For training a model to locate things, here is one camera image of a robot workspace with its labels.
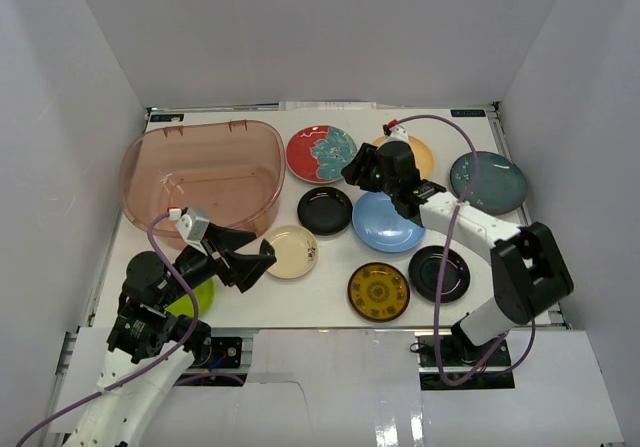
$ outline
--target white enclosure wall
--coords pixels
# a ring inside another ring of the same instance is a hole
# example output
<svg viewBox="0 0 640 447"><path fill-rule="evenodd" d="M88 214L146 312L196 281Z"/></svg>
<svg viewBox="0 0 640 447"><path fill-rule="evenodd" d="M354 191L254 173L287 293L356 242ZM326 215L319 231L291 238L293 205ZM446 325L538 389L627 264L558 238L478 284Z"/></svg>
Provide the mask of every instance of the white enclosure wall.
<svg viewBox="0 0 640 447"><path fill-rule="evenodd" d="M86 0L145 106L502 99L555 0Z"/></svg>
<svg viewBox="0 0 640 447"><path fill-rule="evenodd" d="M576 290L629 445L640 445L640 0L558 0L504 101L511 154L528 175Z"/></svg>
<svg viewBox="0 0 640 447"><path fill-rule="evenodd" d="M0 0L0 32L0 445L9 446L46 413L144 111L84 0Z"/></svg>

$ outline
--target small black plate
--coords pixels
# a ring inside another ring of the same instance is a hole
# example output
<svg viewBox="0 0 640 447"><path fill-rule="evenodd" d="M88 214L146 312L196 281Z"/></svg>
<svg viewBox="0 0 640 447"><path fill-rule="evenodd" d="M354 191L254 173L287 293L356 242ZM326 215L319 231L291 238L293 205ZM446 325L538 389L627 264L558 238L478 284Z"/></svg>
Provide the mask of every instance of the small black plate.
<svg viewBox="0 0 640 447"><path fill-rule="evenodd" d="M436 301L438 270L443 251L444 248L439 245L430 245L416 252L409 263L411 285L416 289L416 292L431 302ZM458 300L467 292L470 283L469 266L458 253L449 249L444 285L442 286L442 303L448 304Z"/></svg>
<svg viewBox="0 0 640 447"><path fill-rule="evenodd" d="M314 235L333 235L351 222L353 205L349 197L334 187L317 187L298 202L298 220Z"/></svg>

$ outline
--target blue plate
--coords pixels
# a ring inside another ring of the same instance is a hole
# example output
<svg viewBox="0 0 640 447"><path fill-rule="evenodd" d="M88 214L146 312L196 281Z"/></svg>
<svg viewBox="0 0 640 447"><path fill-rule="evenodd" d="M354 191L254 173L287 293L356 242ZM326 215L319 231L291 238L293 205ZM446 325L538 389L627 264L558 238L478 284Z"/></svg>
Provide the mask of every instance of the blue plate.
<svg viewBox="0 0 640 447"><path fill-rule="evenodd" d="M367 192L353 209L353 228L369 246L382 252L405 252L420 243L426 232L396 212L387 194Z"/></svg>

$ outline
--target white table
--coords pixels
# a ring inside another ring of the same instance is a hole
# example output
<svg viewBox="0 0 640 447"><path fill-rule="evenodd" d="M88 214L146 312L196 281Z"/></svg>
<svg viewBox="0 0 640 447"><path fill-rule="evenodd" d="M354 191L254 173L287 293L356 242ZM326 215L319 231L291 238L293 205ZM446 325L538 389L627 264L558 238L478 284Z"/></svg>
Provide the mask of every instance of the white table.
<svg viewBox="0 0 640 447"><path fill-rule="evenodd" d="M433 113L453 120L469 134L478 150L499 152L491 124L487 118L452 118L449 110L364 110L364 111L273 111L273 112L194 112L186 113L183 125L255 119L274 126L283 142L298 130L318 124L329 124L347 131L358 145L371 142L382 135L382 125L392 119L418 113ZM148 129L170 124L150 123ZM449 185L449 169L453 162L468 152L464 139L450 126L431 120L414 121L406 125L409 134L421 139L433 151L436 167L431 180ZM363 194L344 181L333 184L343 190L353 203ZM289 171L286 173L280 199L280 209L273 227L297 224L296 207L300 197L314 187ZM517 212L505 215L504 220L521 222ZM260 239L244 251L257 252ZM428 230L422 246L442 245L444 235ZM356 314L347 300L347 281L359 266L373 261L389 263L407 272L415 250L402 254L384 254L365 245L353 228L334 238L318 238L319 257L315 268L302 278L283 281L265 274L256 285L240 294L237 288L216 283L215 301L202 320L216 328L428 328L433 323L433 304L415 292L409 307L398 319L385 324L372 324ZM469 291L457 302L441 310L441 323L452 325L492 295L489 265L479 256L454 242L453 249L468 263L471 270ZM118 296L125 279L129 260L143 250L150 250L146 234L134 227L126 218L120 219L106 274L103 279L99 303L93 325L111 327L116 318ZM177 251L167 249L173 259ZM537 322L549 324L549 316L541 315Z"/></svg>

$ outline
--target yellow plate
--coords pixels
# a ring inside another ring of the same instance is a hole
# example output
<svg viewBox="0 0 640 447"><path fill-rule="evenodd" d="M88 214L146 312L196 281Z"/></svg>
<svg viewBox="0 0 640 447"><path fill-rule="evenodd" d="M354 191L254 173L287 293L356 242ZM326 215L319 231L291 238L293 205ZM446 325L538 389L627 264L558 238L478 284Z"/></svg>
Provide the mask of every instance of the yellow plate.
<svg viewBox="0 0 640 447"><path fill-rule="evenodd" d="M398 269L381 262L365 264L349 279L351 306L367 320L389 322L400 317L409 305L407 279Z"/></svg>
<svg viewBox="0 0 640 447"><path fill-rule="evenodd" d="M387 138L382 136L372 142L376 147L380 147ZM409 136L409 146L413 151L413 157L416 159L416 167L420 171L420 178L428 179L436 167L436 161L433 158L433 152L427 147L427 144L420 139Z"/></svg>

